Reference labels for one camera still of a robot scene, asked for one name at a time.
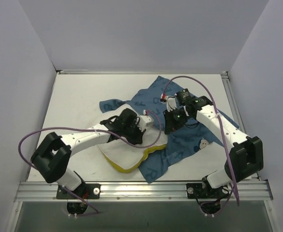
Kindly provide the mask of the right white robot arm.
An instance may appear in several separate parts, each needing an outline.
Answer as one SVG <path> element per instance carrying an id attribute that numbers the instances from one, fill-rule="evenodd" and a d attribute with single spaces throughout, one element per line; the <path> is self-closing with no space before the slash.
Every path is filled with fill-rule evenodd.
<path id="1" fill-rule="evenodd" d="M 203 178 L 202 194 L 211 198 L 219 187 L 240 182 L 264 167 L 263 143 L 257 136 L 250 137 L 230 123 L 215 104 L 206 96 L 193 97 L 188 89 L 173 97 L 162 94 L 161 101 L 167 105 L 164 111 L 165 134 L 182 128 L 194 119 L 209 129 L 224 145 L 226 162 L 221 170 Z"/>

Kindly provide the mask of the white pillow with yellow edge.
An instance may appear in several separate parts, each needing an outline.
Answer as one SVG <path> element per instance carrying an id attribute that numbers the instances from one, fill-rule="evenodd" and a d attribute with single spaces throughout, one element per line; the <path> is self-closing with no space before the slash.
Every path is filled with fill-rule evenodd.
<path id="1" fill-rule="evenodd" d="M 130 173 L 137 169 L 148 158 L 148 155 L 155 151 L 162 151 L 168 142 L 167 135 L 163 132 L 159 134 L 159 129 L 154 126 L 147 128 L 141 145 L 150 145 L 156 139 L 158 141 L 154 146 L 143 149 L 129 146 L 121 140 L 98 145 L 98 148 L 114 169 L 120 173 Z"/>

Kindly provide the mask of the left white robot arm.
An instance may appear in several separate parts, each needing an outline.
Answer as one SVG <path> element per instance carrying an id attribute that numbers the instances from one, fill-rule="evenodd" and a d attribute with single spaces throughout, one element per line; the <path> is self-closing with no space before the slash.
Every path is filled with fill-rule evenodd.
<path id="1" fill-rule="evenodd" d="M 82 178 L 68 168 L 71 156 L 92 146 L 106 144 L 120 137 L 133 145 L 142 144 L 147 127 L 153 120 L 126 108 L 120 115 L 106 118 L 88 129 L 87 132 L 46 135 L 31 157 L 31 163 L 47 183 L 57 182 L 67 189 L 74 199 L 84 195 Z"/>

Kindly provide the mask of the blue cartoon print pillowcase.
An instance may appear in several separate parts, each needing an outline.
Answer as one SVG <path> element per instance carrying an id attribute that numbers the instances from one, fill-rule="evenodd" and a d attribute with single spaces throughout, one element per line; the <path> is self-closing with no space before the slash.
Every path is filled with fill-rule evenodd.
<path id="1" fill-rule="evenodd" d="M 173 96 L 182 89 L 183 87 L 177 83 L 169 83 L 169 79 L 158 76 L 148 88 L 140 89 L 131 100 L 109 99 L 101 101 L 99 108 L 102 113 L 106 113 L 127 104 L 139 114 L 143 110 L 150 110 L 158 116 L 162 129 L 165 129 L 163 111 L 166 106 L 160 101 L 160 95 L 165 92 L 165 94 Z M 184 126 L 168 134 L 165 142 L 166 148 L 155 151 L 140 164 L 139 170 L 148 183 L 152 183 L 163 176 L 170 166 L 200 151 L 203 148 L 202 143 L 207 145 L 215 142 L 223 145 L 204 125 L 193 119 L 189 120 L 189 123 L 192 125 Z"/>

